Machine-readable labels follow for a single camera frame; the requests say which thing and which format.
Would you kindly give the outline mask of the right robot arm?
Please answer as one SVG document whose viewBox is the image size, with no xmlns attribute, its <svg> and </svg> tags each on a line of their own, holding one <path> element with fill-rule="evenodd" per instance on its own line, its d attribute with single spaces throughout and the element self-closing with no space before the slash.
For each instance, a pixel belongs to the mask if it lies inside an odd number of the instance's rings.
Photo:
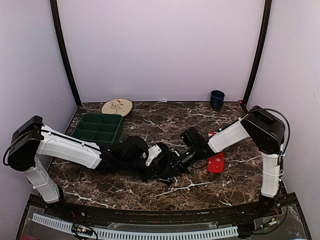
<svg viewBox="0 0 320 240">
<path fill-rule="evenodd" d="M 274 198 L 283 175 L 283 157 L 290 137 L 290 125 L 286 118 L 274 116 L 276 111 L 255 105 L 233 123 L 221 128 L 209 139 L 204 139 L 191 127 L 180 137 L 189 150 L 177 158 L 182 168 L 197 160 L 211 158 L 224 149 L 247 138 L 252 139 L 262 156 L 261 195 L 266 197 L 255 205 L 255 213 L 266 217 L 275 208 Z"/>
</svg>

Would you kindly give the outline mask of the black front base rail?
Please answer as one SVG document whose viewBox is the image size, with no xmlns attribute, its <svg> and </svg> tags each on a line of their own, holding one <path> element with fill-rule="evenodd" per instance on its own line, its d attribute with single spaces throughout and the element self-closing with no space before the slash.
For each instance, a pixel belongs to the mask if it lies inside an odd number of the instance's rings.
<svg viewBox="0 0 320 240">
<path fill-rule="evenodd" d="M 107 225 L 111 222 L 141 225 L 197 224 L 204 222 L 218 222 L 221 225 L 249 225 L 258 218 L 270 217 L 273 208 L 284 207 L 287 204 L 287 197 L 286 191 L 281 189 L 278 195 L 271 200 L 260 196 L 257 202 L 182 211 L 121 210 L 85 206 L 64 200 L 56 203 L 46 203 L 45 207 L 58 218 L 91 225 Z"/>
</svg>

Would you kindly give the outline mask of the black striped ankle sock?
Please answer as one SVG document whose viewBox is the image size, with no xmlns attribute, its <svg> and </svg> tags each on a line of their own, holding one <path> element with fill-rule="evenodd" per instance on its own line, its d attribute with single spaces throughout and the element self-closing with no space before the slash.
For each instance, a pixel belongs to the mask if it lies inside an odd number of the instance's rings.
<svg viewBox="0 0 320 240">
<path fill-rule="evenodd" d="M 179 153 L 177 150 L 164 153 L 157 163 L 159 173 L 156 178 L 167 185 L 172 184 L 171 178 L 189 174 L 188 167 L 190 165 L 190 153 Z"/>
</svg>

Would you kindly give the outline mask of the beige decorated plate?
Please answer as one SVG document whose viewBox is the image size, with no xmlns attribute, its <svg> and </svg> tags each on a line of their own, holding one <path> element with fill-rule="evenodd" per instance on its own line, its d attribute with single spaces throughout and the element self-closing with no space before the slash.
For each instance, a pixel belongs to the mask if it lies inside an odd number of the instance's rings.
<svg viewBox="0 0 320 240">
<path fill-rule="evenodd" d="M 127 116 L 133 108 L 133 103 L 125 98 L 115 98 L 106 102 L 102 109 L 102 114 Z"/>
</svg>

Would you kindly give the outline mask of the left black frame post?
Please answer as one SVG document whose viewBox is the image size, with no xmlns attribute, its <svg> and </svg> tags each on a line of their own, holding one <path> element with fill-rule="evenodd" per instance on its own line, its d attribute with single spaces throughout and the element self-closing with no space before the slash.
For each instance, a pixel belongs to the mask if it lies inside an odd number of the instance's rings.
<svg viewBox="0 0 320 240">
<path fill-rule="evenodd" d="M 65 43 L 61 19 L 60 19 L 60 13 L 58 9 L 58 1 L 50 0 L 49 2 L 50 2 L 51 15 L 52 15 L 54 29 L 55 29 L 55 35 L 56 35 L 62 63 L 64 66 L 65 74 L 66 74 L 68 84 L 71 89 L 71 93 L 75 101 L 75 104 L 79 108 L 82 105 L 82 101 L 76 86 L 76 81 L 72 72 L 69 56 L 67 53 L 66 43 Z"/>
</svg>

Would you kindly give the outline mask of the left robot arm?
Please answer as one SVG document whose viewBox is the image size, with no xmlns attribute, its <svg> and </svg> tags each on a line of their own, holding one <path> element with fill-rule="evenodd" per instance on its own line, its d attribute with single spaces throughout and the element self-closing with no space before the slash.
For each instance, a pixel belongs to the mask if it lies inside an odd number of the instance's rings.
<svg viewBox="0 0 320 240">
<path fill-rule="evenodd" d="M 51 204 L 51 210 L 58 217 L 67 218 L 71 208 L 63 201 L 63 191 L 49 177 L 39 156 L 67 160 L 102 173 L 127 170 L 145 178 L 152 162 L 163 152 L 159 144 L 148 146 L 138 136 L 99 146 L 62 134 L 43 124 L 42 117 L 35 115 L 12 134 L 2 161 L 5 166 L 21 172 L 43 200 Z"/>
</svg>

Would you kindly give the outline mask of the right black frame post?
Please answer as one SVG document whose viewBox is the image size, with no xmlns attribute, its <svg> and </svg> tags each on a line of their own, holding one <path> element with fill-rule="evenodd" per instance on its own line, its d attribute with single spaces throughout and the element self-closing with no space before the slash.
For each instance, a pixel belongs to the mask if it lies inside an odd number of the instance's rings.
<svg viewBox="0 0 320 240">
<path fill-rule="evenodd" d="M 265 46 L 268 26 L 269 26 L 271 8 L 272 8 L 272 0 L 265 0 L 257 47 L 256 47 L 250 75 L 248 78 L 247 86 L 242 99 L 242 105 L 245 108 L 248 105 L 251 93 L 253 91 L 254 83 L 258 74 L 258 69 L 260 66 L 260 62 L 261 62 L 261 58 L 262 58 L 262 54 Z"/>
</svg>

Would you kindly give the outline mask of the green plastic divider tray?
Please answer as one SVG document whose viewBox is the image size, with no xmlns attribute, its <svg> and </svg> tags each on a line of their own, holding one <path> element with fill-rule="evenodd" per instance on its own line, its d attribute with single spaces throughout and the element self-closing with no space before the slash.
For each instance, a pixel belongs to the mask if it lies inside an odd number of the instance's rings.
<svg viewBox="0 0 320 240">
<path fill-rule="evenodd" d="M 73 138 L 99 146 L 116 144 L 123 132 L 123 117 L 119 114 L 86 113 L 72 132 Z"/>
</svg>

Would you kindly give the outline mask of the black frame post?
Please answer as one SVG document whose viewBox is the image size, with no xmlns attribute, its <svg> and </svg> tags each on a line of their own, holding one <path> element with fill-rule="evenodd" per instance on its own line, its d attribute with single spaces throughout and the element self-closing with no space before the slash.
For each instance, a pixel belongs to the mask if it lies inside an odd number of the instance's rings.
<svg viewBox="0 0 320 240">
<path fill-rule="evenodd" d="M 50 0 L 49 2 L 50 2 L 51 15 L 52 15 L 54 29 L 55 29 L 55 35 L 56 35 L 62 63 L 64 66 L 65 74 L 66 74 L 68 84 L 71 89 L 71 93 L 75 101 L 75 104 L 79 108 L 82 105 L 82 101 L 76 86 L 76 81 L 72 72 L 69 56 L 67 53 L 66 43 L 65 43 L 61 19 L 60 19 L 60 13 L 58 9 L 58 1 Z"/>
<path fill-rule="evenodd" d="M 260 62 L 261 62 L 261 58 L 262 58 L 262 54 L 265 46 L 268 26 L 269 26 L 271 8 L 272 8 L 272 0 L 265 0 L 257 47 L 256 47 L 250 75 L 248 78 L 247 86 L 242 99 L 242 105 L 245 108 L 248 105 L 251 93 L 253 91 L 254 83 L 258 74 L 258 69 L 260 66 Z"/>
</svg>

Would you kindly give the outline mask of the red Santa Christmas sock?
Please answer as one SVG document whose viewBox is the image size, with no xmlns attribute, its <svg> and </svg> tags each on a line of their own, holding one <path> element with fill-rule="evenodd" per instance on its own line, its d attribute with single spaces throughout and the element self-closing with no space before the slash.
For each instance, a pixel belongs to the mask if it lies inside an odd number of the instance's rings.
<svg viewBox="0 0 320 240">
<path fill-rule="evenodd" d="M 219 152 L 216 155 L 207 158 L 207 171 L 213 174 L 221 174 L 224 171 L 224 153 Z"/>
</svg>

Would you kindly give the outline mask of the dark blue mug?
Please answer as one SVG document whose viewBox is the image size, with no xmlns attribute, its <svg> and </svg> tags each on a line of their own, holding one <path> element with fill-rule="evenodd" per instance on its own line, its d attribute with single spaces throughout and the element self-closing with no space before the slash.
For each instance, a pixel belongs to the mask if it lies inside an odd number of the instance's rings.
<svg viewBox="0 0 320 240">
<path fill-rule="evenodd" d="M 220 90 L 213 90 L 210 93 L 210 106 L 219 112 L 224 105 L 225 94 Z"/>
</svg>

